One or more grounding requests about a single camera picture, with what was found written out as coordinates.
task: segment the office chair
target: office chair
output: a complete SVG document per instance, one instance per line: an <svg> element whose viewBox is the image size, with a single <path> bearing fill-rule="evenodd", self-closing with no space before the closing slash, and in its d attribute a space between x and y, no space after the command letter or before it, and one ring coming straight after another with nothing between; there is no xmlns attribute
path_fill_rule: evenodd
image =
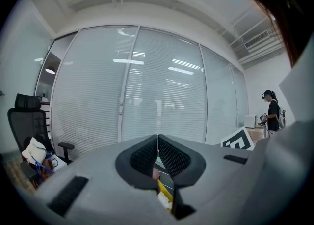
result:
<svg viewBox="0 0 314 225"><path fill-rule="evenodd" d="M20 152L28 147L31 138L34 137L44 145L47 153L55 154L48 137L46 113L40 109L39 99L35 96L17 94L14 107L8 111L8 120ZM68 157L68 149L74 149L74 145L59 143L58 146L63 147L64 158L58 157L67 164L72 162ZM38 176L26 161L21 162L20 167L30 181Z"/></svg>

